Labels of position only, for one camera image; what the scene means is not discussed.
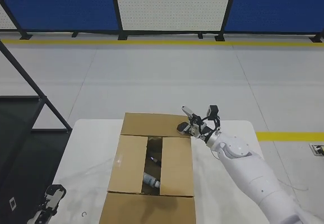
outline bottle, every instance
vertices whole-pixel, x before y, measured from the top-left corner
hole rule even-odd
[[[156,178],[154,178],[153,176],[145,172],[144,172],[144,183],[153,188],[159,188],[161,184]]]

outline white table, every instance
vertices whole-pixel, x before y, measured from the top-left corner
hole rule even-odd
[[[67,194],[50,223],[99,223],[122,122],[87,119],[76,122],[53,181],[62,184]],[[222,121],[221,130],[242,137],[263,156],[250,122]],[[203,141],[192,138],[192,152],[197,224],[269,223]]]

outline bottle cap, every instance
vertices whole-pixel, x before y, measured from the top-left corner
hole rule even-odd
[[[156,181],[155,188],[160,188],[160,184],[161,184],[161,182]]]

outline cardboard box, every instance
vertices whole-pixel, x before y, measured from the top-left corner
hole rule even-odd
[[[185,121],[179,115],[125,114],[100,224],[196,223],[191,138],[176,130]],[[142,183],[144,172],[160,180],[159,189]]]

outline metal rack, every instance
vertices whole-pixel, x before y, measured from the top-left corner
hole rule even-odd
[[[0,51],[37,93],[0,96],[0,223],[26,223],[53,181],[72,128],[1,41]],[[64,129],[33,129],[44,105]]]

